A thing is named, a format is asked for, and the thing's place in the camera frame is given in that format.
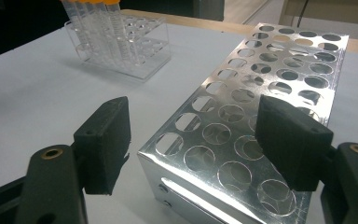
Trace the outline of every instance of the test tube cap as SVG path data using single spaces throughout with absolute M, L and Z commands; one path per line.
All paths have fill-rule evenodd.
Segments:
M 120 2 L 120 0 L 103 0 L 103 2 L 106 5 L 114 5 L 114 4 L 118 4 Z

